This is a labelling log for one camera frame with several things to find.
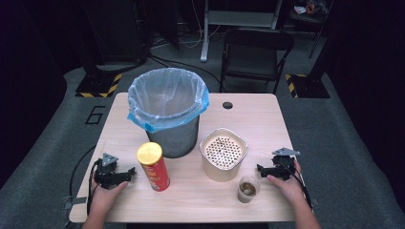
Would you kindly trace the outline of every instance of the mesh basket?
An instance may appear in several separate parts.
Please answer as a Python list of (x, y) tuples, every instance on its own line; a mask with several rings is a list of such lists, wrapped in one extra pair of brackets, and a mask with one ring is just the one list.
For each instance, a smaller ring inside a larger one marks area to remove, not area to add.
[(215, 181), (230, 181), (238, 174), (247, 151), (245, 141), (238, 135), (225, 128), (217, 129), (200, 144), (203, 169)]

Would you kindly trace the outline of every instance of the wire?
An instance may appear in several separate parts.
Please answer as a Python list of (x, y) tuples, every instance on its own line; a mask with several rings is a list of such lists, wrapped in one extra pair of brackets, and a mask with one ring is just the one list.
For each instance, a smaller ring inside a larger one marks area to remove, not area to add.
[(72, 171), (72, 174), (71, 174), (71, 181), (70, 181), (70, 183), (69, 183), (69, 196), (70, 196), (70, 197), (73, 195), (73, 188), (72, 188), (72, 186), (73, 186), (73, 182), (74, 182), (75, 171), (77, 170), (77, 167), (79, 166), (79, 164), (81, 163), (81, 161), (83, 160), (83, 158), (84, 158), (86, 155), (88, 155), (95, 147), (96, 147), (96, 145), (94, 145), (92, 148), (90, 148), (90, 150), (88, 150), (88, 151), (86, 152), (86, 154), (84, 154), (84, 155), (80, 158), (80, 160), (77, 162), (77, 164), (75, 165), (75, 168), (74, 168), (74, 170)]
[[(225, 11), (227, 11), (227, 5), (228, 5), (229, 0), (226, 0), (226, 4), (225, 4)], [(211, 36), (213, 36), (215, 34), (215, 32), (220, 28), (220, 26), (217, 27), (217, 29), (215, 29), (209, 36), (208, 39), (211, 38)]]
[(99, 163), (101, 163), (101, 159), (99, 158), (97, 161), (95, 161), (95, 163), (92, 166), (92, 170), (90, 171), (90, 177), (89, 177), (89, 196), (87, 198), (87, 215), (89, 215), (90, 213), (90, 207), (92, 206), (92, 200), (93, 200), (93, 193), (95, 192), (96, 188), (98, 187), (98, 185), (96, 186), (96, 188), (93, 190), (92, 192), (92, 179), (93, 179), (93, 172), (95, 170), (96, 165), (98, 165)]
[(184, 66), (188, 66), (188, 67), (191, 67), (191, 68), (195, 68), (195, 69), (201, 70), (201, 71), (203, 71), (203, 72), (205, 72), (205, 73), (208, 73), (208, 74), (211, 75), (212, 77), (214, 77), (215, 80), (217, 80), (217, 82), (221, 84), (220, 80), (219, 80), (213, 73), (210, 73), (209, 71), (207, 71), (207, 70), (205, 70), (205, 69), (199, 68), (199, 67), (194, 66), (194, 65), (185, 64), (185, 63), (182, 63), (182, 62), (179, 62), (179, 61), (163, 59), (163, 58), (158, 57), (158, 56), (155, 56), (155, 55), (153, 55), (153, 54), (151, 54), (151, 53), (149, 54), (149, 57), (150, 57), (151, 59), (155, 60), (156, 62), (160, 63), (161, 65), (167, 67), (167, 68), (169, 68), (168, 65), (163, 64), (163, 63), (159, 62), (158, 60), (164, 61), (164, 62), (169, 62), (169, 63), (171, 63), (172, 65), (173, 65), (173, 63), (174, 63), (174, 64), (180, 64), (180, 65), (184, 65)]
[(301, 178), (298, 178), (294, 173), (292, 173), (292, 171), (291, 171), (286, 165), (284, 165), (280, 160), (278, 160), (278, 163), (281, 164), (281, 165), (298, 181), (298, 183), (301, 185), (301, 189), (303, 190), (303, 193), (304, 193), (304, 195), (305, 195), (305, 198), (306, 198), (306, 200), (307, 200), (307, 203), (308, 203), (308, 205), (309, 205), (309, 208), (310, 208), (310, 209), (313, 209), (312, 202), (310, 201), (310, 196), (309, 196), (308, 189), (307, 189), (307, 187), (305, 186), (303, 180), (301, 180)]
[(202, 25), (201, 25), (201, 23), (200, 23), (200, 20), (199, 20), (198, 15), (197, 15), (196, 7), (194, 6), (194, 0), (192, 0), (191, 3), (193, 4), (194, 15), (196, 15), (197, 23), (199, 24), (200, 38), (199, 38), (199, 40), (197, 41), (197, 43), (194, 44), (193, 46), (187, 46), (187, 45), (185, 45), (185, 42), (183, 42), (183, 41), (180, 39), (180, 41), (183, 43), (183, 45), (184, 45), (185, 47), (189, 48), (189, 49), (194, 48), (194, 47), (196, 47), (197, 45), (199, 45), (200, 42), (202, 41), (202, 37), (203, 37)]

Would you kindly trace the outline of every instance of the trash can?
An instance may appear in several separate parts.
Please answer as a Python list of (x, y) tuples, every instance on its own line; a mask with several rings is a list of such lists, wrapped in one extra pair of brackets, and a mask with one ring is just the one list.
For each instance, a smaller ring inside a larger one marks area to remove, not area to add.
[(178, 158), (197, 143), (200, 114), (209, 105), (203, 80), (184, 69), (153, 70), (137, 77), (128, 90), (129, 114), (163, 156)]

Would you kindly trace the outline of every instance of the perforated lid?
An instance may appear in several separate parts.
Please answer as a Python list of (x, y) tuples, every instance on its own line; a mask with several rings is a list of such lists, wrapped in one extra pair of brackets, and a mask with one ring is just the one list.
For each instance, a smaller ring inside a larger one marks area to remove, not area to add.
[(202, 142), (200, 150), (215, 167), (229, 170), (245, 157), (247, 146), (241, 138), (229, 130), (218, 129)]

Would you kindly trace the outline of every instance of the wooden table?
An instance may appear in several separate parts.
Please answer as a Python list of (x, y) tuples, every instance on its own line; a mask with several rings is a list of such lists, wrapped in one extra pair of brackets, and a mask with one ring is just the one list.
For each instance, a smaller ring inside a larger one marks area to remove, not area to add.
[[(88, 177), (94, 161), (103, 153), (118, 157), (116, 172), (136, 167), (137, 173), (110, 212), (111, 222), (267, 222), (293, 221), (291, 206), (280, 190), (260, 178), (256, 164), (272, 166), (272, 152), (282, 147), (292, 149), (277, 98), (273, 94), (210, 94), (210, 105), (201, 114), (199, 137), (194, 150), (187, 156), (166, 158), (171, 179), (163, 192), (152, 190), (140, 167), (136, 153), (148, 142), (143, 129), (127, 119), (128, 94), (118, 94), (102, 130), (88, 171), (77, 194), (88, 195)], [(232, 109), (225, 109), (231, 102)], [(245, 140), (249, 152), (238, 175), (228, 182), (209, 179), (203, 171), (199, 151), (202, 140), (218, 128), (227, 128)], [(237, 198), (239, 179), (253, 175), (260, 179), (259, 194), (250, 203)], [(87, 218), (86, 204), (74, 205), (73, 222)]]

